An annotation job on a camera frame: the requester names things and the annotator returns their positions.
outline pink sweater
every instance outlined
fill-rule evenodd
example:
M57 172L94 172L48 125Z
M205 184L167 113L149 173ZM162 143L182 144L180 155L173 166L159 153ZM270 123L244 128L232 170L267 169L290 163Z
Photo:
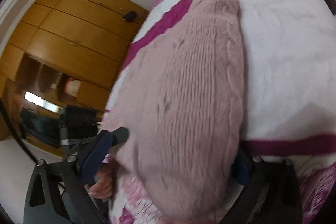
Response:
M243 118L244 55L236 0L193 0L141 49L104 128L130 138L117 158L168 217L223 201Z

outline cable knit pattern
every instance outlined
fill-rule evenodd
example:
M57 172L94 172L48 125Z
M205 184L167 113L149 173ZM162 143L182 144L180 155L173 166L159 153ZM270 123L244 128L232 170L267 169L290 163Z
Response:
M204 216L224 198L243 118L237 13L236 0L193 0L137 53L112 109L130 130L118 160L174 219Z

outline human hand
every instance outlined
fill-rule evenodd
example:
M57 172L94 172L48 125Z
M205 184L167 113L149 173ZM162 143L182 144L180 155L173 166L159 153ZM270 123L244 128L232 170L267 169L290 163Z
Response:
M114 193L114 179L118 168L119 164L115 160L104 164L97 172L100 179L89 189L89 196L97 199L104 199L112 196Z

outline bed sheet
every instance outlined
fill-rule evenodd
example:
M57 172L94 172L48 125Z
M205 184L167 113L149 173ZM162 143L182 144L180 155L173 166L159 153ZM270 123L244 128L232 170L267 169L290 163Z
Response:
M291 158L300 182L304 224L308 224L336 181L336 20L324 0L238 1L248 83L242 145L266 160ZM190 2L157 1L131 45L107 109L113 107L137 51L174 26ZM135 186L141 188L141 183L126 177L136 182L133 190L139 197L131 205L123 179L118 193L124 193L126 203L111 210L113 221L121 222L116 216L128 212L133 222L141 223L143 219L132 213L139 206L143 206L140 212L150 212L142 217L163 221L144 190ZM220 220L241 190L237 185L230 188L232 193L223 208L213 212L212 221Z

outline bolt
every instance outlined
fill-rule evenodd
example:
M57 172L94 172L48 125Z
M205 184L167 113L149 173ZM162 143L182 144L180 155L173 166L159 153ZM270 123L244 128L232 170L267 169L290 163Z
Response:
M285 159L285 165L291 166L293 165L293 162L290 159Z
M42 166L44 165L45 161L44 160L38 160L37 161L37 166Z
M70 156L68 157L68 162L74 162L76 159L77 159L77 158L76 158L75 155L70 155Z
M254 155L254 156L252 157L252 159L253 159L253 161L256 162L256 163L261 163L261 162L263 161L263 159L262 159L260 156L258 156L258 155Z

